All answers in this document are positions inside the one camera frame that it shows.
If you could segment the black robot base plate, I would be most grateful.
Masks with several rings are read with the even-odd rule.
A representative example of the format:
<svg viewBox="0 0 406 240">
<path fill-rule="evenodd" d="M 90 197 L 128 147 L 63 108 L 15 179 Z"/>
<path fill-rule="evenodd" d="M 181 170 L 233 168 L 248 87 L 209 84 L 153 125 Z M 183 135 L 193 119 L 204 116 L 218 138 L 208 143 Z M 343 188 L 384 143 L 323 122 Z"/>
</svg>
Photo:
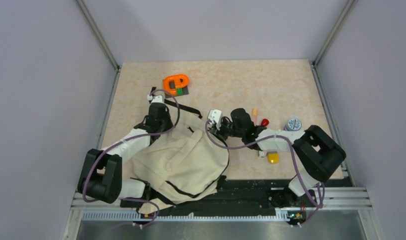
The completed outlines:
<svg viewBox="0 0 406 240">
<path fill-rule="evenodd" d="M 161 209 L 159 216 L 257 217 L 274 216 L 276 208 L 313 207 L 305 195 L 297 197 L 287 190 L 288 183 L 286 179 L 232 180 L 222 177 L 216 193 Z"/>
</svg>

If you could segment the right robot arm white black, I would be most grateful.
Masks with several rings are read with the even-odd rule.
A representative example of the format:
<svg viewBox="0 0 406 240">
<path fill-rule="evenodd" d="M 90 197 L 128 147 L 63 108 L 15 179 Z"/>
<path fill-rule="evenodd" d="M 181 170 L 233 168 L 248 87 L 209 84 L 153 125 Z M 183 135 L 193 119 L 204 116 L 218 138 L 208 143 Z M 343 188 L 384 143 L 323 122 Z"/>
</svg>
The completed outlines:
<svg viewBox="0 0 406 240">
<path fill-rule="evenodd" d="M 326 183 L 347 157 L 345 150 L 318 125 L 310 125 L 306 130 L 274 130 L 255 125 L 243 108 L 234 109 L 230 117 L 213 109 L 207 119 L 211 133 L 223 140 L 240 138 L 243 148 L 290 153 L 296 174 L 287 189 L 297 197 Z"/>
</svg>

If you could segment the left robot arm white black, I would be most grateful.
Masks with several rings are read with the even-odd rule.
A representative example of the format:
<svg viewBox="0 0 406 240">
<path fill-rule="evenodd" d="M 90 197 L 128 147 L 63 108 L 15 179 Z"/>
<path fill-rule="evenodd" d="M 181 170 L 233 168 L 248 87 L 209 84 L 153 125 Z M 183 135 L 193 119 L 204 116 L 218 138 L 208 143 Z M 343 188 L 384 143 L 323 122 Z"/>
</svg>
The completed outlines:
<svg viewBox="0 0 406 240">
<path fill-rule="evenodd" d="M 90 149 L 85 155 L 77 184 L 83 200 L 112 204 L 119 198 L 142 198 L 148 183 L 134 178 L 124 180 L 123 165 L 173 126 L 167 105 L 152 102 L 143 121 L 125 137 L 105 149 Z"/>
</svg>

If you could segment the beige canvas backpack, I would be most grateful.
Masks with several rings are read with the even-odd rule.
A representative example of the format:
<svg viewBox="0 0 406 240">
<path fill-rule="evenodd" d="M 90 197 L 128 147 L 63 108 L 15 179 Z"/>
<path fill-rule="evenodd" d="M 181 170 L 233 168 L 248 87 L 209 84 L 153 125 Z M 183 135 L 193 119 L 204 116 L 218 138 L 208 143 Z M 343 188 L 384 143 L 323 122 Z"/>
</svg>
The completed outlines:
<svg viewBox="0 0 406 240">
<path fill-rule="evenodd" d="M 184 105 L 177 108 L 170 100 L 165 103 L 171 106 L 171 117 L 179 118 L 177 126 L 129 161 L 133 177 L 148 182 L 154 191 L 150 203 L 139 208 L 140 214 L 216 193 L 217 182 L 230 163 L 227 144 L 207 135 L 199 110 Z"/>
</svg>

